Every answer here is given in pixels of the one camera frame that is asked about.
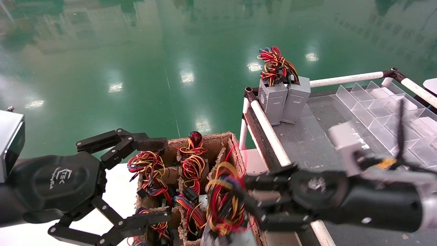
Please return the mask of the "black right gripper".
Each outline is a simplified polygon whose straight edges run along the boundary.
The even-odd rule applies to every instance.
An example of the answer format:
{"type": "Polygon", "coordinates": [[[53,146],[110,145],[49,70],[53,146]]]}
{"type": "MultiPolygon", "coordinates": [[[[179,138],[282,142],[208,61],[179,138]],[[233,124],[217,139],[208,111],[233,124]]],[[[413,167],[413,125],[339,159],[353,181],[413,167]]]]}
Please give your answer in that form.
{"type": "Polygon", "coordinates": [[[292,163],[259,175],[243,178],[247,190],[283,191],[290,196],[257,200],[243,195],[245,211],[260,230],[298,232],[312,223],[312,217],[352,217],[346,201],[352,188],[352,177],[344,171],[311,172],[292,163]]]}

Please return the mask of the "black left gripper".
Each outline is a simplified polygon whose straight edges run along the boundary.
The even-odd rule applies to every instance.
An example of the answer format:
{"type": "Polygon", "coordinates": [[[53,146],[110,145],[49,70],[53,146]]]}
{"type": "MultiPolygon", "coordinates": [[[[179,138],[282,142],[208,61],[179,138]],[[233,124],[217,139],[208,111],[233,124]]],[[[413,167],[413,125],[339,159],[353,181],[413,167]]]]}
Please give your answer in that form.
{"type": "Polygon", "coordinates": [[[169,222],[166,211],[152,211],[122,218],[100,195],[106,184],[104,169],[111,170],[134,151],[162,152],[164,137],[130,133],[122,128],[102,133],[75,144],[71,156],[47,155],[20,159],[10,174],[10,223],[47,223],[59,220],[48,234],[79,246],[117,246],[124,239],[141,236],[148,227],[169,222]],[[91,154],[110,149],[100,157],[91,154]],[[113,225],[103,235],[70,228],[97,209],[113,225]]]}

